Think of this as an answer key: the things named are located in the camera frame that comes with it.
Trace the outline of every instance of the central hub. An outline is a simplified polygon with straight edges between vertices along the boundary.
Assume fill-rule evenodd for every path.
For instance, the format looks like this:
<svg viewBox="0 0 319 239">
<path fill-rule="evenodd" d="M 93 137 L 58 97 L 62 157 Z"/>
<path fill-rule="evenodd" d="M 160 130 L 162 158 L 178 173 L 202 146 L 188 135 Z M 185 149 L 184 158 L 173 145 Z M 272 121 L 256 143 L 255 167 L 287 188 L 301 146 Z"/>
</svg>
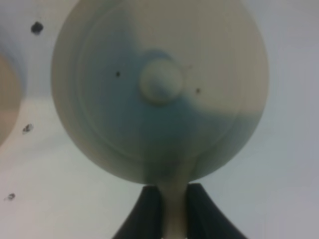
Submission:
<svg viewBox="0 0 319 239">
<path fill-rule="evenodd" d="M 169 59 L 153 60 L 142 70 L 140 90 L 150 103 L 166 105 L 175 100 L 182 89 L 183 75 Z"/>
</svg>

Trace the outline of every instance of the dark spot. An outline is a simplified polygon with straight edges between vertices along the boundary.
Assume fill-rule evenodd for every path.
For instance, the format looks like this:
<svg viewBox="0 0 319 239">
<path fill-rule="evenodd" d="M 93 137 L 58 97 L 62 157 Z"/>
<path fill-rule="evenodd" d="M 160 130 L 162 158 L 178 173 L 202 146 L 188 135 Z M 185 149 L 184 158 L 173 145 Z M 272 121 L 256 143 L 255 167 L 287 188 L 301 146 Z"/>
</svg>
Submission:
<svg viewBox="0 0 319 239">
<path fill-rule="evenodd" d="M 9 196 L 7 196 L 6 199 L 9 200 L 9 201 L 12 201 L 13 199 L 15 199 L 15 194 L 11 193 Z"/>
<path fill-rule="evenodd" d="M 28 124 L 26 127 L 24 127 L 22 133 L 26 134 L 26 133 L 29 133 L 32 130 L 33 130 L 33 125 L 32 124 Z"/>
<path fill-rule="evenodd" d="M 35 24 L 33 24 L 33 26 L 31 27 L 31 32 L 34 34 L 34 35 L 40 35 L 40 33 L 42 32 L 43 30 L 43 25 L 40 23 L 40 22 L 36 22 Z"/>
</svg>

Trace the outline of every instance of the white stem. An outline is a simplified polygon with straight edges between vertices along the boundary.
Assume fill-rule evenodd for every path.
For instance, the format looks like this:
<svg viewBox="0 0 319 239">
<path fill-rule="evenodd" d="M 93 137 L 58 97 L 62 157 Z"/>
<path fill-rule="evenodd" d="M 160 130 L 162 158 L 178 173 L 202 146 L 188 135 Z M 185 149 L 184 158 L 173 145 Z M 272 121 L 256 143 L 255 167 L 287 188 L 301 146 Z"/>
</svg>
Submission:
<svg viewBox="0 0 319 239">
<path fill-rule="evenodd" d="M 163 238 L 185 239 L 186 219 L 186 187 L 176 184 L 162 184 L 159 189 L 164 201 Z"/>
</svg>

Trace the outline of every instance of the tan circular object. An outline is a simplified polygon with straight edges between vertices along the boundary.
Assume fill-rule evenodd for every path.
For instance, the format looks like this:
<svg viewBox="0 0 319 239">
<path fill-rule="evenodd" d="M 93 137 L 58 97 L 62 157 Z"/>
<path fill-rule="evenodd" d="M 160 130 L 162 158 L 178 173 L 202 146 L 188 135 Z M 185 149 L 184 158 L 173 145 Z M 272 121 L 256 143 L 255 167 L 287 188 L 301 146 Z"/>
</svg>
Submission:
<svg viewBox="0 0 319 239">
<path fill-rule="evenodd" d="M 16 123 L 21 98 L 20 81 L 8 61 L 0 55 L 0 145 Z"/>
<path fill-rule="evenodd" d="M 183 77 L 161 107 L 139 87 L 160 59 Z M 267 93 L 264 43 L 237 0 L 80 2 L 52 62 L 66 131 L 95 163 L 135 182 L 196 179 L 227 163 L 254 132 Z"/>
</svg>

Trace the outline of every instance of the white background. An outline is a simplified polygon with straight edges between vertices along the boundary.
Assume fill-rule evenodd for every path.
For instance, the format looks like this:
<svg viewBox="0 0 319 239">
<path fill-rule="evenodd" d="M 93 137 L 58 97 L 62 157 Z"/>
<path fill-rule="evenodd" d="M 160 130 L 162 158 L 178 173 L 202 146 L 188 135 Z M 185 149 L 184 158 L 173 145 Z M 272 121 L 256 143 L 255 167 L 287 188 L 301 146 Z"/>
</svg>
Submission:
<svg viewBox="0 0 319 239">
<path fill-rule="evenodd" d="M 0 38 L 19 52 L 25 96 L 0 148 L 1 239 L 110 239 L 142 185 L 118 179 L 74 146 L 50 93 L 54 43 L 77 0 L 1 0 Z M 270 91 L 246 147 L 200 180 L 250 239 L 317 239 L 319 1 L 244 0 L 265 40 Z M 35 21 L 44 25 L 31 34 Z M 29 123 L 34 130 L 22 135 Z M 5 201 L 8 194 L 16 198 Z"/>
</svg>

